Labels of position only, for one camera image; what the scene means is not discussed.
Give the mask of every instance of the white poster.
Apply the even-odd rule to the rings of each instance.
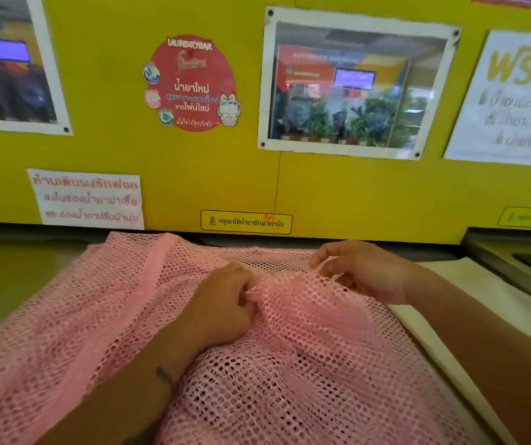
[[[44,225],[144,229],[139,176],[27,172]]]
[[[445,158],[531,165],[531,34],[490,33]]]

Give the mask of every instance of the hand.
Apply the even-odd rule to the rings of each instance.
[[[256,284],[253,273],[237,262],[216,269],[195,290],[177,321],[198,339],[198,347],[234,341],[247,332],[255,305],[243,292]]]
[[[408,304],[407,289],[424,272],[413,262],[359,240],[321,246],[313,254],[309,267],[316,268],[330,256],[338,257],[323,265],[319,271],[321,276],[341,275],[336,282],[384,304]]]

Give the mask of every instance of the television screen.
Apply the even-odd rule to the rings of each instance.
[[[24,42],[0,40],[0,60],[30,63],[31,56]]]
[[[334,87],[371,91],[375,85],[376,72],[353,69],[336,69]]]

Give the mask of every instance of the red round sticker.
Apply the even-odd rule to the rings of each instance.
[[[169,37],[144,67],[144,100],[159,111],[164,126],[202,132],[236,126],[240,102],[235,77],[225,56],[211,40]]]

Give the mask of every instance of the person's left hand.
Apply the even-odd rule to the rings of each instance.
[[[177,321],[191,328],[200,348],[234,341],[247,332],[255,305],[244,291],[256,284],[253,273],[237,262],[216,269],[198,286]]]

